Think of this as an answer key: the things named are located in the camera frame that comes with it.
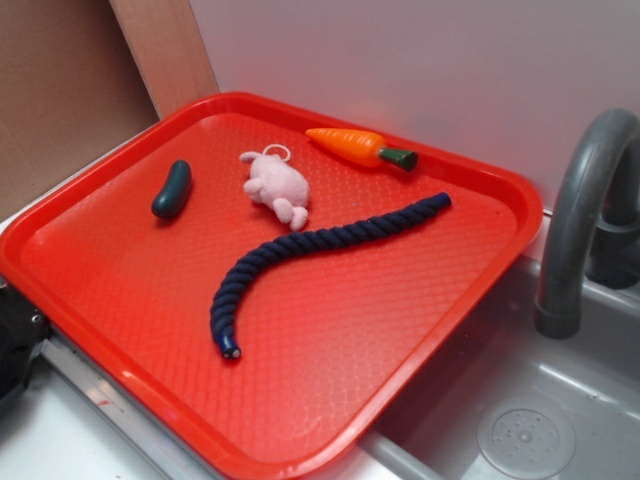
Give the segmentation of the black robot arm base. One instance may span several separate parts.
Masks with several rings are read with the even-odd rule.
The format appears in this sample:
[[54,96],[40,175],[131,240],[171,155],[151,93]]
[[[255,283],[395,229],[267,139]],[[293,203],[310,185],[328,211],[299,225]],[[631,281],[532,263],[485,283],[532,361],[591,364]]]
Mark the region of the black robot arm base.
[[1,410],[27,390],[48,333],[43,312],[1,277]]

